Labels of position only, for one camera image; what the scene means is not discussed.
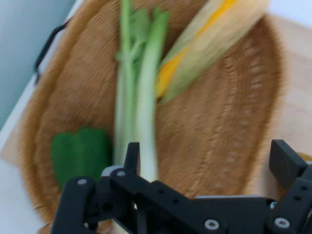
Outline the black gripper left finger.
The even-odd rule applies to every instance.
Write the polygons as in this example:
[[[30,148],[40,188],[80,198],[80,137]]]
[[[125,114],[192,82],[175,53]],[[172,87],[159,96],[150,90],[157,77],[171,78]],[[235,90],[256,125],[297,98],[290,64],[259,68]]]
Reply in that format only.
[[[139,144],[130,143],[122,167],[108,175],[70,179],[64,186],[51,232],[94,234],[98,224],[114,220],[131,234],[196,234],[193,203],[172,188],[137,174]]]

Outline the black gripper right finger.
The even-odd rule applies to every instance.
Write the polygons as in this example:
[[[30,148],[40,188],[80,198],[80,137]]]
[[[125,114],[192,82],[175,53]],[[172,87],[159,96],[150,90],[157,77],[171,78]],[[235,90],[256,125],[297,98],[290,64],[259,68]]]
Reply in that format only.
[[[285,195],[267,216],[270,234],[310,234],[312,232],[312,166],[285,141],[271,142],[269,169]]]

